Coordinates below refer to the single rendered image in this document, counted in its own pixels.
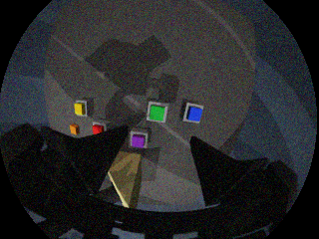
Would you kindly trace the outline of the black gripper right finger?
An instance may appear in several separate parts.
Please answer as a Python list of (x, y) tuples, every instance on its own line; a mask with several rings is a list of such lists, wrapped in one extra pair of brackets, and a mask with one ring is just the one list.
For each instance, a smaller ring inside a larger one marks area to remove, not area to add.
[(248, 172), (259, 170), (267, 166), (270, 159), (256, 158), (235, 160), (224, 154), (204, 140), (192, 136), (190, 140), (191, 154), (194, 156), (196, 172), (198, 172), (200, 190), (202, 190), (204, 207), (219, 204), (219, 198), (227, 194), (236, 183), (243, 180)]

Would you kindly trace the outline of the purple button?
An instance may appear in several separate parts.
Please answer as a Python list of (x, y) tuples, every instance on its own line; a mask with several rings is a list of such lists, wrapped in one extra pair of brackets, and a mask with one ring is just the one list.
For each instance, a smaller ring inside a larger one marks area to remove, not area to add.
[(142, 128), (132, 128), (131, 140), (132, 147), (147, 147), (148, 146), (149, 131)]

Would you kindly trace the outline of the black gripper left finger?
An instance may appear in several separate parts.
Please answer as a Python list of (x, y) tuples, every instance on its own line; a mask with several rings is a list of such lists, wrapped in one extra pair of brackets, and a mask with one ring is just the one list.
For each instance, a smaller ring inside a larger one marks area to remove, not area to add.
[(60, 152), (61, 155), (67, 156), (77, 175), (87, 184), (88, 192), (95, 195), (107, 178), (105, 175), (108, 174), (112, 162), (115, 162), (128, 132), (127, 126), (119, 126), (97, 132), (95, 135), (73, 138), (50, 127), (41, 126), (45, 144), (57, 154)]

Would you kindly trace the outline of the red button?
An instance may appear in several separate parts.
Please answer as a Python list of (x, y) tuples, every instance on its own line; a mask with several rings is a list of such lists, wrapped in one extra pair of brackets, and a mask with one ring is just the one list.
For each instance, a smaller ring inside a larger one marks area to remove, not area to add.
[(111, 130), (111, 123), (107, 120), (97, 119), (93, 122), (93, 134), (97, 134), (97, 132), (104, 132), (107, 130)]

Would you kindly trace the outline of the yellow button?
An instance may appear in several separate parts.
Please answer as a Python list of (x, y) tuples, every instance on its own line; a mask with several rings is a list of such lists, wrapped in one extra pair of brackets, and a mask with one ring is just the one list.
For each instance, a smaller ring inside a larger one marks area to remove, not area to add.
[(92, 116), (92, 100), (76, 100), (75, 112), (77, 116)]

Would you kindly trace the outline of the blue button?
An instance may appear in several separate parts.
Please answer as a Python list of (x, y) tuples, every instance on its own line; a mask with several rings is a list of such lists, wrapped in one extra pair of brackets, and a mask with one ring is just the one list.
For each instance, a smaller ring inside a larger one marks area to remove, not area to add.
[(184, 122), (199, 123), (200, 116), (202, 116), (202, 109), (203, 107), (200, 105), (195, 105), (184, 101), (180, 119), (184, 120)]

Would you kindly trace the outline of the green button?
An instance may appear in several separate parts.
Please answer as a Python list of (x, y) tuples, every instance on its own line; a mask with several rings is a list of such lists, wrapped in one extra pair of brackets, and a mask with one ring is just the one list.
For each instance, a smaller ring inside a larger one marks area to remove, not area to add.
[(167, 104), (149, 101), (148, 120), (153, 122), (166, 122)]

